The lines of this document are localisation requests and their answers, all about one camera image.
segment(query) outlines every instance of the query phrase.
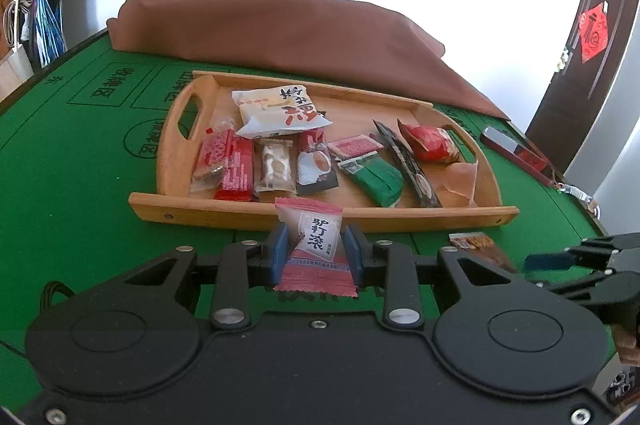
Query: black snack stick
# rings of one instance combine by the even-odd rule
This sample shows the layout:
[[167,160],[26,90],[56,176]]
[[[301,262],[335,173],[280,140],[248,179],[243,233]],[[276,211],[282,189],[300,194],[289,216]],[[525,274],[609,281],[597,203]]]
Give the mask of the black snack stick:
[[406,148],[406,145],[402,143],[392,129],[375,120],[373,123],[380,133],[381,143],[393,155],[396,164],[402,171],[404,179],[414,188],[415,195],[418,196],[418,200],[420,201],[420,206],[430,209],[441,208],[442,204],[436,195],[436,191],[415,161],[414,153]]

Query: wooden tray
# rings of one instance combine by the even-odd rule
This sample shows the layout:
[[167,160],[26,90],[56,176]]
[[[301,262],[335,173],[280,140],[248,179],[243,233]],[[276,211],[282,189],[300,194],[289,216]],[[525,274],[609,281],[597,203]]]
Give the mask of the wooden tray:
[[[341,172],[340,186],[313,196],[315,199],[343,206],[345,223],[357,223],[363,231],[424,231],[454,228],[495,227],[518,215],[518,208],[503,207],[494,173],[478,144],[456,122],[420,100],[366,92],[313,82],[232,73],[193,72],[194,79],[174,100],[169,110],[158,150],[158,194],[133,192],[129,203],[145,221],[196,225],[239,230],[271,230],[277,222],[273,195],[258,202],[217,201],[190,194],[191,172],[201,138],[212,114],[231,116],[242,126],[240,112],[233,103],[232,90],[273,88],[285,84],[303,84],[316,109],[326,112],[333,122],[327,126],[328,141],[353,134],[376,132],[372,118],[383,122],[399,134],[396,120],[411,125],[452,129],[478,161],[474,200],[477,207],[455,206],[455,200],[440,196],[443,208],[416,208],[414,194],[408,186],[393,209],[377,208],[364,192]],[[180,134],[178,121],[190,98],[198,107],[198,116],[188,139]],[[382,151],[382,156],[392,163]],[[446,165],[421,163],[428,179],[443,174]]]

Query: red phone case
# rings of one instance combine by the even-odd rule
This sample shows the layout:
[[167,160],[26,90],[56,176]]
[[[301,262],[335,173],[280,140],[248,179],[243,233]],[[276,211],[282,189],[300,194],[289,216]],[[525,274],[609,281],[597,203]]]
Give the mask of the red phone case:
[[495,150],[501,156],[504,156],[514,165],[520,167],[524,172],[533,176],[536,180],[542,183],[545,187],[551,187],[554,184],[554,181],[550,178],[547,178],[542,172],[535,170],[532,166],[530,166],[526,161],[518,158],[513,152],[506,150],[502,145],[497,144],[489,137],[484,134],[484,131],[480,133],[480,142],[485,144],[488,148]]

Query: snack package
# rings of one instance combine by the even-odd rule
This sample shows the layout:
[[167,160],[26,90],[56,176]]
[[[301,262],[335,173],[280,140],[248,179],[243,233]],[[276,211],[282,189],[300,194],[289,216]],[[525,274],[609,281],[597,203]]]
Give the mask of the snack package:
[[365,134],[358,134],[329,142],[327,147],[331,154],[339,160],[349,160],[380,150],[384,146]]
[[303,198],[276,198],[278,219],[289,228],[289,255],[275,291],[313,291],[356,297],[340,240],[342,208]]
[[244,123],[237,134],[245,138],[284,136],[331,124],[316,111],[305,86],[233,91],[231,97]]
[[222,185],[214,199],[251,201],[254,197],[254,142],[235,136]]
[[408,126],[400,120],[398,120],[398,129],[418,160],[441,163],[460,161],[460,149],[444,129]]
[[223,122],[207,128],[200,144],[198,159],[191,176],[191,192],[217,188],[225,176],[231,157],[233,125]]
[[484,231],[450,233],[449,241],[457,249],[489,261],[510,273],[517,272],[509,256]]
[[411,152],[398,135],[381,122],[373,121],[381,139],[385,142],[386,149],[394,157],[394,160],[400,167],[404,179],[414,188],[415,195],[418,196],[420,206],[430,209],[440,208],[442,204],[438,199],[436,191],[433,189],[429,180],[422,172],[420,166],[414,159],[414,153]]
[[338,163],[340,170],[350,177],[379,207],[395,207],[402,195],[402,173],[380,158],[376,151]]
[[255,188],[256,192],[296,191],[291,171],[291,147],[293,142],[290,140],[264,138],[258,142],[258,148],[262,153],[262,179]]
[[322,129],[300,133],[298,150],[298,194],[306,196],[338,186],[338,175],[324,142]]

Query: mobile phone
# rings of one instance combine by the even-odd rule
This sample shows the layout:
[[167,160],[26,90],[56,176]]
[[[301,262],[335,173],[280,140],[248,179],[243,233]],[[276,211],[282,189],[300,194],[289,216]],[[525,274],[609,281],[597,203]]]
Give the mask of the mobile phone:
[[532,150],[503,132],[492,128],[492,126],[487,126],[480,135],[480,142],[507,158],[543,185],[550,187],[554,184],[553,167]]

